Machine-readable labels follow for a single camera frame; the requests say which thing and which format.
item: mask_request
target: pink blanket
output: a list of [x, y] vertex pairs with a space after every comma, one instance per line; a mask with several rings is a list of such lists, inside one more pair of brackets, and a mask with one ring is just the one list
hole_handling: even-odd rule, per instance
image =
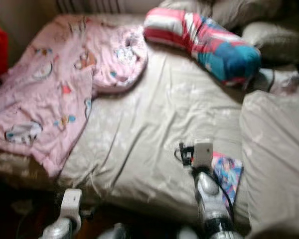
[[0, 149], [32, 155], [58, 175], [97, 93], [123, 92], [147, 64], [140, 26], [63, 15], [49, 23], [2, 76]]

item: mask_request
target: colorful cloth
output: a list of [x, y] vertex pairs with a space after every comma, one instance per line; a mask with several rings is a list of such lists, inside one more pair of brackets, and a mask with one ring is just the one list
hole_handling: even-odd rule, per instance
[[[231, 204], [234, 204], [240, 176], [243, 170], [242, 162], [214, 152], [212, 168], [219, 184], [226, 191]], [[225, 196], [223, 196], [223, 200], [226, 203], [226, 206], [229, 207]]]
[[142, 27], [57, 17], [2, 76], [0, 149], [32, 155], [56, 176], [85, 127], [91, 100], [129, 89], [146, 63]]
[[144, 26], [146, 39], [186, 49], [225, 85], [247, 82], [261, 66], [259, 50], [197, 13], [154, 8]]

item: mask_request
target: bed sheet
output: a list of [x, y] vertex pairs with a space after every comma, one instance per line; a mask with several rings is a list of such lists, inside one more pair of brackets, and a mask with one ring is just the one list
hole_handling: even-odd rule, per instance
[[[144, 16], [101, 15], [111, 24]], [[85, 202], [100, 199], [152, 215], [194, 223], [198, 210], [188, 169], [174, 156], [180, 140], [211, 138], [214, 150], [242, 160], [239, 116], [243, 93], [228, 89], [180, 50], [149, 44], [143, 77], [128, 93], [92, 103], [86, 129], [60, 176], [50, 181], [33, 159], [0, 152], [0, 178], [43, 190], [79, 187]], [[237, 221], [248, 225], [246, 181], [237, 194]]]

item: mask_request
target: pillow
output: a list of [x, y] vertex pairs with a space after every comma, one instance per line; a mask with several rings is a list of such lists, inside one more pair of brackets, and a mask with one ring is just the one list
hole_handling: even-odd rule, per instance
[[212, 18], [227, 30], [279, 15], [283, 0], [217, 0]]
[[255, 20], [280, 16], [284, 0], [165, 0], [159, 6], [212, 17], [222, 27], [232, 30]]
[[259, 70], [259, 51], [212, 19], [197, 13], [154, 8], [144, 21], [147, 40], [187, 50], [223, 84], [248, 82]]
[[196, 12], [202, 16], [210, 17], [212, 14], [212, 3], [213, 0], [165, 0], [159, 7]]
[[253, 22], [242, 37], [266, 60], [299, 63], [299, 14], [280, 21]]
[[299, 234], [299, 97], [247, 95], [240, 126], [252, 234]]

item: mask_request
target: wooden floor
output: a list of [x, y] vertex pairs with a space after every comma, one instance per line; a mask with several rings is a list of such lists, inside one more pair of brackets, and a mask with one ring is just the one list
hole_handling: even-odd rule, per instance
[[[25, 190], [14, 190], [0, 183], [0, 239], [37, 239], [45, 226], [54, 222], [59, 215], [52, 194]], [[34, 209], [25, 217], [18, 215], [11, 208], [17, 200], [32, 199]], [[180, 225], [157, 218], [145, 217], [111, 205], [99, 207], [91, 221], [83, 220], [83, 225], [76, 239], [95, 239], [102, 232], [113, 227], [115, 223], [131, 226], [133, 232], [144, 239], [174, 239]]]

